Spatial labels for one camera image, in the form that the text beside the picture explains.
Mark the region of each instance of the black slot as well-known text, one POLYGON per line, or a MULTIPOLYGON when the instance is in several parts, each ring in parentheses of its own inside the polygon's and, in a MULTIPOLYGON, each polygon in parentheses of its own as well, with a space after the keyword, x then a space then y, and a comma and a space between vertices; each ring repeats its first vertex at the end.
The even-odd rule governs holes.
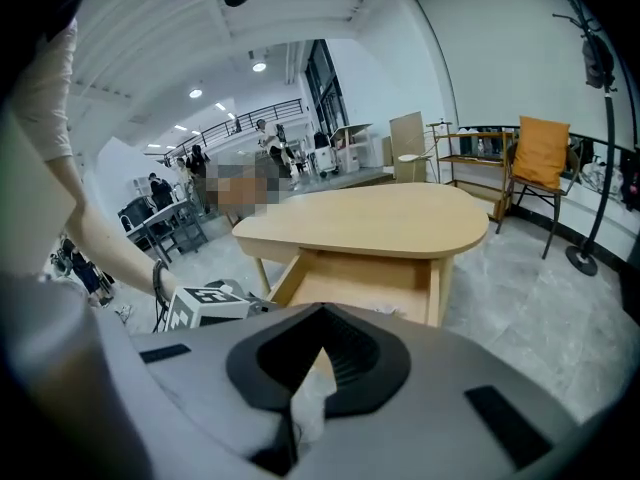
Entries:
POLYGON ((180 356, 187 352, 191 352, 191 349, 186 345, 179 343, 178 345, 171 345, 170 347, 145 350, 144 352, 140 352, 140 357, 145 364, 149 364, 164 361, 165 359, 171 359, 172 357, 180 356))
POLYGON ((493 386, 470 389, 464 395, 517 469, 527 467, 551 450, 551 443, 493 386))

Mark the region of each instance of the drawer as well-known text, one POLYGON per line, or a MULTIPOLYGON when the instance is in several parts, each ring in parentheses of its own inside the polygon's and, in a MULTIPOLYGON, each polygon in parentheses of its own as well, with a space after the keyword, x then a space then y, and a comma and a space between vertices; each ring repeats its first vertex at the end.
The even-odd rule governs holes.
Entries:
POLYGON ((313 302, 398 308, 408 320, 440 326, 442 260, 384 258, 300 250, 269 294, 289 307, 313 302))

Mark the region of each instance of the bag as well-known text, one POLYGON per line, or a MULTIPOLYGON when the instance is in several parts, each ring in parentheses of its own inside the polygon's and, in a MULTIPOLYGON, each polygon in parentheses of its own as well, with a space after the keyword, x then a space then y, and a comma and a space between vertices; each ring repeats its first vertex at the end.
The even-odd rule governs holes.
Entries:
POLYGON ((284 134, 284 126, 282 126, 281 124, 277 124, 276 131, 278 132, 278 139, 280 139, 280 142, 282 142, 283 144, 286 144, 287 138, 284 134))

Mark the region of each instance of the coat rack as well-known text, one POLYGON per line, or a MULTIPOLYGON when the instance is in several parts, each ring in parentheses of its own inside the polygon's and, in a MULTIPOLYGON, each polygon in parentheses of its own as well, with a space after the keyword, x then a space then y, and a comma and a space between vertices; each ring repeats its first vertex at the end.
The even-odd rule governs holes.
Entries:
POLYGON ((569 20, 573 25, 582 30, 583 35, 581 37, 585 38, 588 41, 592 55, 596 61, 596 69, 598 71, 598 75, 603 80, 602 88, 604 89, 604 102, 607 112, 607 165, 605 168, 600 205, 598 206, 596 218, 589 237, 582 243, 580 247, 572 245, 567 247, 565 251, 567 258, 575 268, 577 268, 580 272, 587 276, 595 276, 598 273, 598 265, 596 264, 591 254, 593 252, 593 245, 596 235, 598 234, 602 218, 604 217, 604 210, 607 206, 609 191, 611 189, 611 178, 613 176, 613 162, 615 156, 615 121, 613 115, 613 102, 611 101, 611 92, 616 92, 616 89, 611 88, 611 83, 613 82, 613 76, 611 75, 611 71, 613 70, 613 61, 610 62, 611 69, 605 71, 604 60, 602 58, 599 45, 597 44, 597 41, 599 39, 595 35, 595 32, 599 32, 602 29, 591 28, 590 23, 593 21, 593 18, 585 18, 580 0, 567 1, 571 5, 571 8, 573 9, 573 12, 575 13, 577 19, 561 14, 553 14, 552 16, 554 18, 569 20))

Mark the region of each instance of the white box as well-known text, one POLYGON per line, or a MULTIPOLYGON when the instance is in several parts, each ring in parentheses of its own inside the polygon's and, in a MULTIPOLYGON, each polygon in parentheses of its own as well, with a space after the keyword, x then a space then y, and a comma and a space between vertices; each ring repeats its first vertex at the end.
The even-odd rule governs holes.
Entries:
POLYGON ((165 331, 247 318, 250 302, 219 288, 179 287, 173 294, 165 331))

